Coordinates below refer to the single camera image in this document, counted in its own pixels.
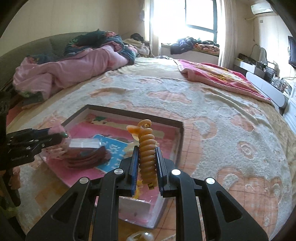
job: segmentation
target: television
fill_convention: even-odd
[[[289,64],[296,69],[296,41],[293,37],[288,36],[289,41]]]

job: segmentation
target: coiled plastic toy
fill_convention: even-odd
[[[151,120],[142,120],[138,126],[127,126],[127,130],[134,139],[139,139],[139,168],[142,183],[147,184],[149,189],[157,187],[157,175],[155,166],[155,137],[152,134]]]

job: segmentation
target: air conditioner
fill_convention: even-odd
[[[255,15],[277,15],[275,10],[266,1],[252,5],[251,9],[253,14]]]

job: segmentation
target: green bead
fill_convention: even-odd
[[[61,132],[61,136],[63,138],[68,138],[69,137],[69,135],[66,132]]]

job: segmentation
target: pink blanket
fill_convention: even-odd
[[[13,85],[25,97],[41,92],[46,100],[62,89],[127,63],[126,58],[114,51],[112,44],[98,49],[87,48],[73,57],[45,64],[36,64],[27,57],[16,68]]]
[[[241,73],[214,64],[198,64],[187,60],[175,62],[189,81],[201,82],[272,104],[270,99],[265,98]]]

